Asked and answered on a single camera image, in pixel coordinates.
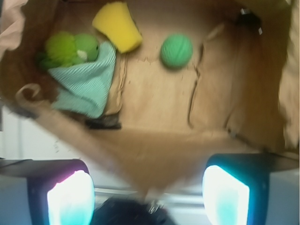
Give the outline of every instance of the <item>cardboard box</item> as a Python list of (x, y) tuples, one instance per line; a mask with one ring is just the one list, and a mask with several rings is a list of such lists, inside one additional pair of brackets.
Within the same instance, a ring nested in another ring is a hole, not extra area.
[[(119, 112), (122, 129), (90, 130), (80, 116), (51, 108), (59, 85), (34, 57), (59, 30), (105, 40), (91, 26), (105, 3), (4, 2), (0, 92), (7, 106), (142, 193), (201, 176), (214, 153), (299, 152), (298, 0), (128, 0), (143, 43), (117, 56), (113, 110), (106, 112)], [(261, 24), (237, 23), (242, 8)], [(194, 46), (177, 71), (159, 60), (172, 33), (188, 35)]]

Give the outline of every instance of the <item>sponge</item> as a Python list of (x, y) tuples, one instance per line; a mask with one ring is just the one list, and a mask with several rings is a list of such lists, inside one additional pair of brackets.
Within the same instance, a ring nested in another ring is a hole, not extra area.
[(105, 34), (120, 53), (136, 49), (143, 40), (125, 2), (104, 5), (96, 14), (92, 25)]

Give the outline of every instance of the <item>green ball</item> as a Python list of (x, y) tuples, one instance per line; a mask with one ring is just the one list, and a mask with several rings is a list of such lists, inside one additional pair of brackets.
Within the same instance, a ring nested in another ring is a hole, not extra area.
[(181, 68), (190, 61), (193, 55), (191, 40), (182, 34), (169, 36), (160, 49), (162, 62), (170, 68)]

